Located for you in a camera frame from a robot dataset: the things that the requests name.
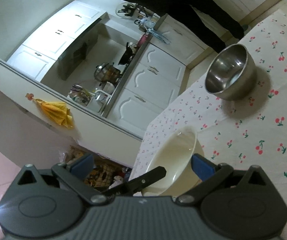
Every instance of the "bowl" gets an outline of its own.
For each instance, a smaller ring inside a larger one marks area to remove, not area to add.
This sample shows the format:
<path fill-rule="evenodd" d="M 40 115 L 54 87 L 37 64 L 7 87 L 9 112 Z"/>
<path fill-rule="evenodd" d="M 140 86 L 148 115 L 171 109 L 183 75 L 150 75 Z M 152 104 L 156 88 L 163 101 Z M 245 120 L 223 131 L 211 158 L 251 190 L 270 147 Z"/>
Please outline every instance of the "bowl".
<path fill-rule="evenodd" d="M 178 129 L 156 153 L 146 171 L 162 166 L 166 169 L 166 176 L 144 188 L 142 195 L 178 197 L 201 183 L 191 168 L 191 158 L 195 153 L 204 156 L 195 128 L 186 126 Z"/>
<path fill-rule="evenodd" d="M 244 98 L 256 84 L 257 69 L 247 48 L 233 44 L 211 62 L 206 75 L 208 93 L 233 101 Z"/>

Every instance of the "screw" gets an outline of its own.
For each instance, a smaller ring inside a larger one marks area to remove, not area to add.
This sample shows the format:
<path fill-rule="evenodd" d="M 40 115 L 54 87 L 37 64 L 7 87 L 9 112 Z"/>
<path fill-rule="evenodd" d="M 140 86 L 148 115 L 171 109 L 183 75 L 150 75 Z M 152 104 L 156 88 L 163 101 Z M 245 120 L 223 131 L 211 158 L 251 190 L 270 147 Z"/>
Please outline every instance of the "screw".
<path fill-rule="evenodd" d="M 192 203 L 195 198 L 191 195 L 182 195 L 178 197 L 180 203 L 189 204 Z"/>
<path fill-rule="evenodd" d="M 95 204 L 103 204 L 107 201 L 107 197 L 104 195 L 94 195 L 91 197 L 91 202 Z"/>

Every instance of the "table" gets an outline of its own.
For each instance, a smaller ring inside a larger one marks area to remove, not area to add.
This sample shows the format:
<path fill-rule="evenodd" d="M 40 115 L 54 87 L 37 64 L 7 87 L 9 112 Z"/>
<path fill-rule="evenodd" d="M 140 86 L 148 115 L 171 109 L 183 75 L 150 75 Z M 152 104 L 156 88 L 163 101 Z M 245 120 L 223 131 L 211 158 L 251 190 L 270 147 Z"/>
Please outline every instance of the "table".
<path fill-rule="evenodd" d="M 131 179 L 145 173 L 174 131 L 192 125 L 206 158 L 242 170 L 259 164 L 287 204 L 287 12 L 276 11 L 239 43 L 258 67 L 254 90 L 241 101 L 224 101 L 206 92 L 203 75 L 150 123 Z M 287 240 L 287 225 L 282 237 Z"/>

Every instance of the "person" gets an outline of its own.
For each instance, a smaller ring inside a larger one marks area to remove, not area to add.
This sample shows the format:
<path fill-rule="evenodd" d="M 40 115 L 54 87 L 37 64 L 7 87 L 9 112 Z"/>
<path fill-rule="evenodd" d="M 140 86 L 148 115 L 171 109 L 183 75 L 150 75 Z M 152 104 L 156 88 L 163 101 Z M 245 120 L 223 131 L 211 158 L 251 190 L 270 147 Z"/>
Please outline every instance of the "person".
<path fill-rule="evenodd" d="M 184 24 L 205 44 L 212 47 L 216 52 L 221 52 L 225 43 L 209 28 L 207 28 L 194 8 L 208 14 L 216 20 L 222 27 L 229 30 L 231 34 L 241 39 L 244 37 L 243 27 L 235 21 L 228 13 L 220 8 L 213 0 L 125 0 L 137 3 L 147 9 L 157 13 L 159 16 L 169 14 L 175 20 Z"/>

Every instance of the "yellow cloth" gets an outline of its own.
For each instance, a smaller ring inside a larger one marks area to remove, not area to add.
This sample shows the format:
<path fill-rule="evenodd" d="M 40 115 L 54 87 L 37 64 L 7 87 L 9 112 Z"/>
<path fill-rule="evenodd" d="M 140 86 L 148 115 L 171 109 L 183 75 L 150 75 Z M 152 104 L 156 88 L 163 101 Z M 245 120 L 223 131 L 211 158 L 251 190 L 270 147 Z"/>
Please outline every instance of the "yellow cloth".
<path fill-rule="evenodd" d="M 33 99 L 41 107 L 42 111 L 58 125 L 73 129 L 74 124 L 70 109 L 65 102 L 45 102 L 41 99 Z"/>

